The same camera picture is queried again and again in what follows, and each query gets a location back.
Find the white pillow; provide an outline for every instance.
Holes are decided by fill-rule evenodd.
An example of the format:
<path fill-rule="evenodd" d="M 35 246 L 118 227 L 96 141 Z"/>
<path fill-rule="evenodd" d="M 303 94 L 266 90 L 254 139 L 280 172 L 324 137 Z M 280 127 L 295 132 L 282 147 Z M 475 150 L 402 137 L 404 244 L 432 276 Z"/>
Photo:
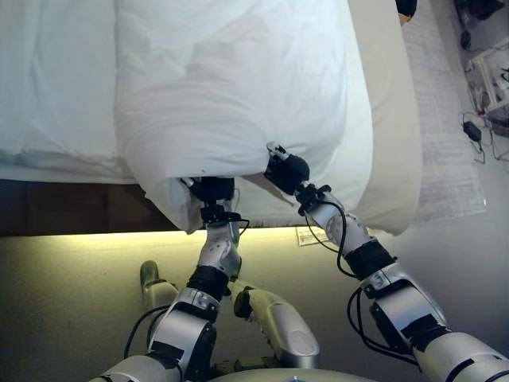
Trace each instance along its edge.
<path fill-rule="evenodd" d="M 335 0 L 122 0 L 116 12 L 119 149 L 176 226 L 201 221 L 175 178 L 263 172 L 268 142 L 327 171 L 347 104 Z"/>

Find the white bedsheet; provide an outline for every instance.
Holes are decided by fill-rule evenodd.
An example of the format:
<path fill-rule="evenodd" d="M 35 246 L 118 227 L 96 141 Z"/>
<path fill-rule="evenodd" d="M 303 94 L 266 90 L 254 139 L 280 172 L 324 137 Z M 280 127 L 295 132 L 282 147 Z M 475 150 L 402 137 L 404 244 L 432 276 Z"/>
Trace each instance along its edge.
<path fill-rule="evenodd" d="M 0 177 L 134 182 L 113 128 L 115 13 L 103 0 L 0 2 Z M 371 109 L 348 2 L 337 2 L 347 49 L 347 122 L 326 176 L 349 209 L 371 172 Z M 240 180 L 239 210 L 268 225 L 297 221 L 295 208 Z"/>

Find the wire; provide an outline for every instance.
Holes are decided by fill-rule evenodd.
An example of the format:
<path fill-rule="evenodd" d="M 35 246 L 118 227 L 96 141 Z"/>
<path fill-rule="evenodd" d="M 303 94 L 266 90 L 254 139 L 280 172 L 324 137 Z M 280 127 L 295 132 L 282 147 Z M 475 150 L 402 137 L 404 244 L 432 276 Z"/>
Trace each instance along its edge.
<path fill-rule="evenodd" d="M 181 366 L 178 363 L 176 363 L 175 367 L 177 368 L 178 372 L 181 374 L 181 382 L 184 382 L 184 373 L 182 372 Z"/>
<path fill-rule="evenodd" d="M 399 361 L 403 361 L 403 362 L 406 362 L 408 364 L 412 364 L 414 366 L 418 366 L 418 363 L 414 360 L 411 360 L 410 358 L 407 358 L 407 357 L 404 357 L 404 356 L 401 356 L 397 353 L 394 353 L 393 351 L 388 351 L 387 350 L 387 347 L 384 346 L 384 345 L 381 345 L 379 344 L 378 342 L 375 342 L 373 341 L 372 339 L 370 339 L 368 336 L 366 336 L 366 334 L 364 333 L 364 328 L 363 328 L 363 319 L 362 319 L 362 313 L 361 313 L 361 309 L 360 309 L 360 299 L 361 299 L 361 296 L 362 296 L 362 290 L 361 288 L 357 288 L 352 296 L 350 297 L 350 299 L 348 300 L 348 308 L 347 308 L 347 316 L 348 316 L 348 320 L 350 321 L 352 327 L 354 328 L 354 330 L 356 330 L 356 332 L 360 335 L 360 338 L 362 339 L 363 343 L 371 350 L 373 350 L 374 352 L 377 352 L 377 353 L 380 353 L 380 354 L 383 354 L 384 356 L 388 356 L 388 357 L 392 357 L 396 360 L 399 360 Z M 356 328 L 355 324 L 353 323 L 353 320 L 352 320 L 352 312 L 351 312 L 351 309 L 352 309 L 352 303 L 353 303 L 353 300 L 354 298 L 356 298 L 356 305 L 357 305 L 357 322 L 359 323 L 359 327 Z"/>
<path fill-rule="evenodd" d="M 133 329 L 130 331 L 129 337 L 127 338 L 126 347 L 124 348 L 124 360 L 129 356 L 130 344 L 133 341 L 134 335 L 138 330 L 140 324 L 145 320 L 145 318 L 149 317 L 152 313 L 158 312 L 159 310 L 166 310 L 169 308 L 169 305 L 159 306 L 157 308 L 153 308 L 147 312 L 145 312 L 134 324 Z"/>
<path fill-rule="evenodd" d="M 251 223 L 248 219 L 240 219 L 238 221 L 243 221 L 246 224 L 246 227 L 244 227 L 244 229 L 239 233 L 239 237 L 242 236 L 242 234 L 247 230 L 247 228 L 249 227 L 249 224 Z"/>
<path fill-rule="evenodd" d="M 348 322 L 350 322 L 350 326 L 357 332 L 357 334 L 360 335 L 360 330 L 359 328 L 356 326 L 356 324 L 354 323 L 353 321 L 353 318 L 352 318 L 352 303 L 353 303 L 353 300 L 356 298 L 356 295 L 358 293 L 361 292 L 361 289 L 358 288 L 354 293 L 352 293 L 352 295 L 350 296 L 350 298 L 348 299 L 348 304 L 347 304 L 347 318 L 348 318 Z M 376 341 L 373 341 L 372 339 L 366 337 L 366 340 L 368 342 L 370 342 L 371 344 L 375 345 L 375 346 L 378 346 L 382 349 L 385 349 L 387 351 L 391 351 L 391 348 L 389 346 L 385 346 L 385 345 L 382 345 Z"/>
<path fill-rule="evenodd" d="M 477 48 L 477 49 L 467 49 L 470 53 L 475 53 L 475 52 L 484 52 L 486 50 L 489 50 L 489 49 L 494 49 L 494 50 L 498 50 L 499 52 L 502 52 L 504 50 L 507 50 L 507 48 L 509 48 L 509 43 L 507 44 L 503 44 L 502 46 L 505 46 L 507 45 L 505 48 L 501 48 L 501 47 L 498 47 L 498 46 L 489 46 L 485 49 L 481 49 L 481 48 Z"/>
<path fill-rule="evenodd" d="M 343 209 L 337 205 L 336 203 L 331 203 L 330 201 L 319 201 L 319 203 L 321 205 L 331 205 L 332 207 L 335 207 L 340 215 L 341 215 L 341 224 L 342 224 L 342 227 L 341 227 L 341 241 L 340 241 L 340 249 L 338 249 L 338 254 L 343 254 L 343 250 L 344 250 L 344 241 L 346 240 L 347 238 L 347 217 L 346 215 L 344 214 L 344 211 Z"/>
<path fill-rule="evenodd" d="M 334 249 L 332 247 L 329 247 L 327 244 L 325 244 L 323 241 L 321 241 L 318 236 L 315 234 L 315 232 L 313 232 L 313 230 L 311 229 L 311 225 L 309 224 L 309 220 L 308 220 L 308 217 L 307 216 L 304 216 L 305 218 L 305 223 L 308 225 L 308 230 L 311 232 L 311 234 L 313 235 L 313 237 L 315 238 L 315 240 L 321 244 L 323 247 L 327 248 L 329 251 L 332 251 L 334 253 L 337 254 L 337 259 L 336 259 L 336 265 L 338 267 L 338 269 L 340 270 L 340 272 L 345 275 L 345 276 L 348 276 L 348 277 L 352 277 L 354 279 L 356 279 L 356 276 L 353 274 L 353 273 L 350 273 L 348 271 L 346 271 L 344 268 L 343 268 L 343 265 L 341 264 L 341 258 L 343 256 L 341 256 L 339 250 L 337 249 Z"/>
<path fill-rule="evenodd" d="M 150 322 L 150 326 L 149 326 L 149 329 L 147 330 L 146 332 L 146 347 L 148 348 L 149 345 L 150 345 L 150 339 L 152 337 L 152 332 L 153 332 L 153 328 L 154 326 L 156 325 L 156 322 L 157 322 L 157 319 L 162 316 L 164 313 L 166 313 L 166 310 L 162 310 L 161 312 L 159 312 L 158 314 L 156 314 L 154 316 L 154 318 L 152 318 L 152 321 Z"/>
<path fill-rule="evenodd" d="M 481 146 L 481 142 L 478 142 L 479 144 L 479 149 L 477 149 L 476 145 L 474 144 L 474 142 L 470 141 L 470 144 L 472 145 L 473 149 L 476 151 L 476 153 L 478 155 L 483 155 L 483 160 L 479 160 L 477 158 L 474 158 L 474 161 L 476 161 L 477 163 L 480 163 L 481 165 L 485 165 L 486 164 L 486 156 L 484 154 L 484 150 L 483 150 L 483 147 Z"/>

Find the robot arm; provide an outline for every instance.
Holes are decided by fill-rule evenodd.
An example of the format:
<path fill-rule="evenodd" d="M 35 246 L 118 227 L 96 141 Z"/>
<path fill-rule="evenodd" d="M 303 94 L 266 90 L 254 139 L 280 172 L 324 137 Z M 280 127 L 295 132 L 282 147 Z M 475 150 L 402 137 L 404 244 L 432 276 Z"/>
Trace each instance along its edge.
<path fill-rule="evenodd" d="M 294 195 L 299 214 L 310 217 L 342 255 L 365 295 L 376 325 L 397 353 L 411 354 L 430 380 L 501 382 L 509 380 L 509 361 L 483 342 L 454 333 L 441 308 L 408 275 L 375 237 L 330 193 L 309 183 L 305 161 L 281 146 L 270 144 L 267 179 Z"/>

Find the silver robot arm segment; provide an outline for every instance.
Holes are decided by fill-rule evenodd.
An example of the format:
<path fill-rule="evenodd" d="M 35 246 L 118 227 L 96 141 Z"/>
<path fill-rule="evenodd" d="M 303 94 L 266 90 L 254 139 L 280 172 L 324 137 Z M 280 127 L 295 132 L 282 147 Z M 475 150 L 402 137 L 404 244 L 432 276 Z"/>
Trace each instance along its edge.
<path fill-rule="evenodd" d="M 341 244 L 342 255 L 360 281 L 376 325 L 396 352 L 411 354 L 431 381 L 509 381 L 509 361 L 483 342 L 454 333 L 441 308 L 408 275 L 364 225 L 346 213 L 328 186 L 309 183 L 309 167 L 302 158 L 274 144 L 265 176 L 279 189 L 294 195 L 299 214 L 310 217 L 328 238 Z"/>
<path fill-rule="evenodd" d="M 196 269 L 159 321 L 149 352 L 126 358 L 94 382 L 179 382 L 208 375 L 220 300 L 240 269 L 240 216 L 230 211 L 233 179 L 203 177 L 201 182 L 183 182 L 204 202 L 201 216 L 207 241 Z"/>
<path fill-rule="evenodd" d="M 234 313 L 253 318 L 285 368 L 319 368 L 320 346 L 297 310 L 285 299 L 241 280 L 230 283 Z"/>

